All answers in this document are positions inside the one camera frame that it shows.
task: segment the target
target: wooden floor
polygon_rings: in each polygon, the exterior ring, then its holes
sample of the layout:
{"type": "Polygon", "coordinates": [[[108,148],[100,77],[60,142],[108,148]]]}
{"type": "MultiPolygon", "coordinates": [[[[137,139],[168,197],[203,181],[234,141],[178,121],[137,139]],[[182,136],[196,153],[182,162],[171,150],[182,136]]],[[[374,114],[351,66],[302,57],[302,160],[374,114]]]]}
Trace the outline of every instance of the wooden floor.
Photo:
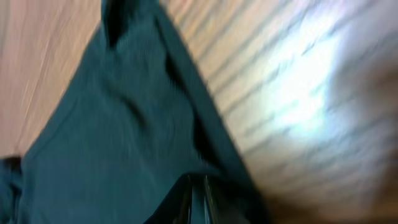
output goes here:
{"type": "MultiPolygon", "coordinates": [[[[398,223],[398,1],[164,0],[277,223],[398,223]]],[[[28,150],[100,0],[0,0],[0,153],[28,150]]]]}

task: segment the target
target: wood grain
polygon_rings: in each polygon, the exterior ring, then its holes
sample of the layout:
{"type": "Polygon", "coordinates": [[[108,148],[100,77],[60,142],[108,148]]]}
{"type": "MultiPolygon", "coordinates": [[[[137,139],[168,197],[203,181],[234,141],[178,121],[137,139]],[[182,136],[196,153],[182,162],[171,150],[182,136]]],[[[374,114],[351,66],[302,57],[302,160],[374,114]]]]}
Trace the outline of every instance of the wood grain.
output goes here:
{"type": "Polygon", "coordinates": [[[276,220],[396,222],[397,2],[216,2],[169,15],[276,220]]]}
{"type": "MultiPolygon", "coordinates": [[[[161,3],[277,223],[398,223],[397,1],[161,3]]],[[[1,155],[40,133],[99,19],[100,0],[0,0],[1,155]]]]}

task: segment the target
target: dark teal fabric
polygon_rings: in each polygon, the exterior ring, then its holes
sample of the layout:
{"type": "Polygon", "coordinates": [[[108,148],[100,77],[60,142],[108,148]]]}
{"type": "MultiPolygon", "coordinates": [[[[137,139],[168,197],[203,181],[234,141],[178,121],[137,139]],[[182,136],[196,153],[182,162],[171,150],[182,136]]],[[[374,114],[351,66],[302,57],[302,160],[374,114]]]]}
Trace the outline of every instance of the dark teal fabric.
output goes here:
{"type": "Polygon", "coordinates": [[[259,196],[159,4],[113,0],[102,10],[22,176],[13,171],[19,187],[0,182],[15,190],[0,191],[8,202],[0,223],[144,223],[186,173],[236,183],[247,216],[264,223],[259,196]]]}

